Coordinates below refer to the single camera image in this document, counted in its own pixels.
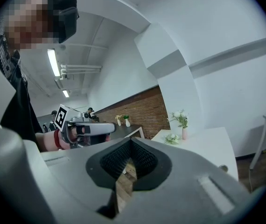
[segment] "person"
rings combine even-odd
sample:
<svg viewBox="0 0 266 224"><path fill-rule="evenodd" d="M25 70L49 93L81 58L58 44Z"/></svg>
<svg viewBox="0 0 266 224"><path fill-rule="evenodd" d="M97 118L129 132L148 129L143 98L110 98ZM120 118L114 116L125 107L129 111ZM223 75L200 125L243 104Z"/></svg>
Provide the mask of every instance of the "person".
<svg viewBox="0 0 266 224"><path fill-rule="evenodd" d="M56 110L51 112L51 119L52 120L49 123L49 130L50 131L55 131L56 129L58 129L58 127L54 123L56 115L57 115L57 111Z"/></svg>
<svg viewBox="0 0 266 224"><path fill-rule="evenodd" d="M48 133L48 128L47 128L47 126L46 126L46 125L43 125L43 128L44 128L45 133Z"/></svg>
<svg viewBox="0 0 266 224"><path fill-rule="evenodd" d="M89 107L87 112L88 112L89 118L91 119L91 112L95 112L95 111L91 107Z"/></svg>
<svg viewBox="0 0 266 224"><path fill-rule="evenodd" d="M60 18L66 13L76 18L62 23L64 20ZM24 0L24 4L8 15L0 15L0 70L16 90L0 124L22 139L35 142L41 152L69 149L70 146L58 130L42 133L30 103L27 78L21 71L19 51L37 43L65 41L76 32L78 18L77 0ZM75 128L70 128L70 138L76 140Z"/></svg>

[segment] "red brick wall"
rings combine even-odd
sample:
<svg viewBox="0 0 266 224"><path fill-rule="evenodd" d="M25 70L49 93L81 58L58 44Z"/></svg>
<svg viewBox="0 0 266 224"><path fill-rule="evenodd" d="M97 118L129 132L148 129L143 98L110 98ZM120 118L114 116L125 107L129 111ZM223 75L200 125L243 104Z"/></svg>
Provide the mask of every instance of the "red brick wall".
<svg viewBox="0 0 266 224"><path fill-rule="evenodd" d="M130 123L142 125L146 139L153 138L161 129L170 129L167 112L159 86L122 100L94 113L99 121L116 123L116 115L129 115Z"/></svg>

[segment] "fluorescent light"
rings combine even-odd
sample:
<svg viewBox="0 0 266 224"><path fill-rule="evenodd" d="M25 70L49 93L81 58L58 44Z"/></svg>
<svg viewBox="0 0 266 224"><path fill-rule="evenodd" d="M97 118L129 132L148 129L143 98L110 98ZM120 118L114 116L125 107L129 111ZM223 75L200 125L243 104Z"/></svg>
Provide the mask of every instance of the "fluorescent light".
<svg viewBox="0 0 266 224"><path fill-rule="evenodd" d="M57 62L56 62L56 57L55 57L55 50L53 49L48 49L48 57L49 57L49 61L53 70L53 73L56 77L59 77L59 70L58 70L58 66L57 66Z"/></svg>
<svg viewBox="0 0 266 224"><path fill-rule="evenodd" d="M65 96L66 98L68 98L68 97L69 97L69 94L68 94L68 92L67 92L67 91L63 91L63 94L64 94L64 96Z"/></svg>

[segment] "small vase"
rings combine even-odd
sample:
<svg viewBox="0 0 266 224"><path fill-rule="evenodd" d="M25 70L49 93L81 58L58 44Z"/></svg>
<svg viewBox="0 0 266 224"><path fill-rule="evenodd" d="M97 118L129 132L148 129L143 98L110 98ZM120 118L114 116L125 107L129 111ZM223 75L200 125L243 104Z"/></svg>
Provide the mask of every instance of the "small vase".
<svg viewBox="0 0 266 224"><path fill-rule="evenodd" d="M182 140L186 140L187 139L187 128L183 128L182 129Z"/></svg>
<svg viewBox="0 0 266 224"><path fill-rule="evenodd" d="M127 126L127 127L130 127L130 126L131 126L131 124L130 124L130 122L128 121L128 119L126 119L126 126Z"/></svg>

